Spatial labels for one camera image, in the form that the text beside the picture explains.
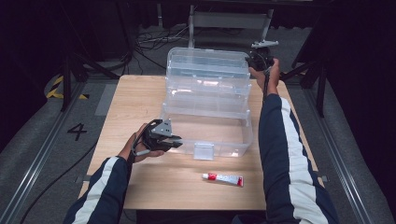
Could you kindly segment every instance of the white stripe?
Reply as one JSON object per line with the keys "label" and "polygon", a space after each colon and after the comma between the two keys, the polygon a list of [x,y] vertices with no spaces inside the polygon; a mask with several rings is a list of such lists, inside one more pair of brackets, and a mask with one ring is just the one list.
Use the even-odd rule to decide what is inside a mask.
{"label": "white stripe", "polygon": [[290,161],[290,200],[294,206],[293,216],[300,219],[300,223],[328,223],[316,204],[316,191],[313,180],[308,172],[308,160],[303,155],[303,144],[299,141],[299,134],[295,130],[290,118],[290,105],[287,100],[282,100],[282,117],[288,141]]}
{"label": "white stripe", "polygon": [[110,158],[103,169],[102,176],[92,186],[90,192],[88,192],[87,200],[82,207],[76,212],[76,220],[73,223],[87,223],[91,217],[93,210],[101,198],[102,192],[107,185],[108,178],[110,177],[111,171],[113,170],[114,163],[118,160],[118,157]]}

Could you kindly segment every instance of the gray floor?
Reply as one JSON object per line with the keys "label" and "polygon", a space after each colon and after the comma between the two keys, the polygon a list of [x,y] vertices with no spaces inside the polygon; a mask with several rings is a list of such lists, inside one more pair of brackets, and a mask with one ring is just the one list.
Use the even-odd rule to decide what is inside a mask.
{"label": "gray floor", "polygon": [[[161,30],[161,28],[153,27],[149,32],[156,32],[158,30]],[[269,31],[267,40],[277,40],[280,43],[279,46],[272,47],[271,50],[272,54],[281,61],[281,70],[283,72],[292,69],[291,63],[304,43],[304,40],[309,35],[309,32],[310,29],[284,28],[277,30],[271,29]],[[218,30],[202,31],[195,37],[195,47],[198,49],[249,52],[250,44],[254,40],[257,40],[258,36],[260,34],[257,32],[248,30],[240,33],[232,31],[231,34]],[[160,49],[145,51],[145,55],[162,66],[166,66],[166,56],[169,49],[173,47],[187,47],[187,43],[185,39],[180,39],[177,42],[168,43]],[[125,73],[135,75],[142,73],[144,75],[156,76],[163,76],[165,74],[165,70],[160,66],[137,53],[134,56],[135,58],[132,59],[128,68],[125,69]],[[110,64],[112,62],[103,63],[104,66]],[[115,72],[120,74],[121,71],[122,69],[119,69]],[[319,175],[325,175],[330,180],[325,183],[325,187],[332,196],[341,223],[359,223],[359,219],[346,195],[342,181],[334,169],[329,156],[329,145],[326,141],[326,136],[321,131],[318,122],[314,119],[316,111],[308,103],[309,99],[307,95],[315,93],[316,90],[315,88],[312,90],[302,90],[296,84],[298,81],[299,78],[294,77],[287,81],[287,86],[317,162]],[[53,80],[49,81],[49,85],[43,90],[43,93],[48,91],[52,82]],[[72,106],[70,114],[65,118],[64,125],[54,141],[51,153],[29,194],[23,200],[22,207],[18,210],[11,223],[20,222],[27,207],[37,195],[52,180],[75,163],[96,142],[105,122],[106,111],[108,110],[116,85],[117,80],[110,80],[101,74],[91,74],[82,91],[84,94],[89,94],[90,98],[88,100],[76,100]],[[20,185],[35,155],[43,146],[47,135],[51,132],[55,120],[62,115],[60,113],[61,106],[61,99],[49,99],[21,128],[0,154],[0,194],[2,195],[0,211],[6,210],[8,203]],[[375,183],[361,157],[343,111],[330,85],[326,87],[324,109],[324,122],[328,124],[332,137],[358,186],[361,199],[373,223],[394,223],[387,206],[386,198]],[[83,133],[78,141],[76,141],[76,135],[67,131],[80,123],[84,124],[84,130],[87,132]],[[37,201],[24,223],[61,223],[67,208],[79,194],[82,185],[81,179],[87,172],[91,157],[92,151],[76,167],[49,188]],[[129,218],[135,218],[134,211],[127,211],[126,213]],[[123,215],[120,223],[134,223],[128,217]]]}

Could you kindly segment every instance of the metal rail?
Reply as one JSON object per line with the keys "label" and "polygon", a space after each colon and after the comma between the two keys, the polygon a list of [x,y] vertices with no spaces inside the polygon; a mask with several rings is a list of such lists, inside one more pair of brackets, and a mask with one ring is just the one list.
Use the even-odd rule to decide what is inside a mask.
{"label": "metal rail", "polygon": [[23,203],[25,202],[30,190],[32,189],[35,181],[38,178],[38,175],[41,172],[41,169],[43,168],[49,154],[52,151],[52,148],[58,138],[59,131],[63,127],[64,122],[66,121],[78,97],[81,95],[85,83],[78,82],[76,85],[77,86],[73,90],[70,106],[68,106],[66,110],[60,113],[56,118],[51,130],[49,131],[49,135],[47,136],[42,147],[35,156],[35,159],[32,162],[28,171],[26,172],[22,182],[20,183],[20,186],[14,193],[14,196],[8,203],[6,210],[1,216],[0,224],[13,223],[15,216],[20,212]]}
{"label": "metal rail", "polygon": [[358,219],[359,223],[374,223],[373,220],[370,218],[367,208],[364,206],[364,203],[361,200],[361,195],[359,193],[355,180],[353,179],[352,174],[349,172],[349,169],[347,168],[340,154],[338,146],[335,144],[326,120],[318,115],[318,111],[315,107],[316,100],[314,93],[311,90],[304,90],[304,95],[308,100],[309,107],[315,114],[315,118],[318,122],[320,129],[324,134],[326,143],[329,147],[329,155],[332,159],[332,164],[334,165],[335,171],[340,177],[341,183],[346,192],[346,196],[349,199],[356,218]]}

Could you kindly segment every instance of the dark background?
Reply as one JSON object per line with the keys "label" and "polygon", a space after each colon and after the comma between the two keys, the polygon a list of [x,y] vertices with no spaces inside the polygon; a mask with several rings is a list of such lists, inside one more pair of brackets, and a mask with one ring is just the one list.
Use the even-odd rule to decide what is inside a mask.
{"label": "dark background", "polygon": [[[93,61],[125,53],[120,26],[114,25],[118,18],[113,4],[73,0],[0,3],[0,150],[46,103],[44,88],[59,72],[67,53],[75,51]],[[341,9],[323,13],[319,21],[319,13],[312,10],[280,9],[272,25],[315,26],[298,61],[306,63],[324,56],[328,79],[361,154],[396,217],[396,201],[392,200],[396,198],[396,7],[392,1],[335,4]],[[131,15],[126,17],[131,34],[140,24],[158,25],[155,4],[120,3],[120,7]],[[164,5],[162,10],[163,26],[172,27],[186,22],[190,8]]]}

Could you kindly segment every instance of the hand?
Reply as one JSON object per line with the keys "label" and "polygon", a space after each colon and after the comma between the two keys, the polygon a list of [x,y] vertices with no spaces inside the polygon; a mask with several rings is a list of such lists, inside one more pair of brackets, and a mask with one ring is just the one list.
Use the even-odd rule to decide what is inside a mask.
{"label": "hand", "polygon": [[[257,84],[264,90],[265,75],[263,71],[256,71],[254,68],[249,67],[249,73],[257,79]],[[267,94],[277,94],[277,84],[279,83],[280,71],[279,71],[279,60],[274,59],[274,64],[270,71],[270,80],[268,82]]]}
{"label": "hand", "polygon": [[[146,127],[147,123],[144,123],[139,131],[137,131],[137,133],[133,133],[132,136],[129,138],[129,140],[126,142],[125,147],[122,149],[122,151],[120,152],[119,156],[123,157],[125,160],[128,161],[128,157],[129,157],[129,153],[131,152],[131,147],[132,144],[134,143],[134,140],[136,139],[136,137],[143,132],[143,129]],[[143,151],[146,150],[145,146],[143,145],[143,143],[139,143],[136,146],[136,152],[139,151]],[[165,152],[158,150],[158,151],[150,151],[150,153],[145,154],[145,155],[141,155],[141,156],[136,156],[134,158],[134,162],[140,162],[143,161],[145,158],[147,157],[159,157],[161,155],[163,155]]]}

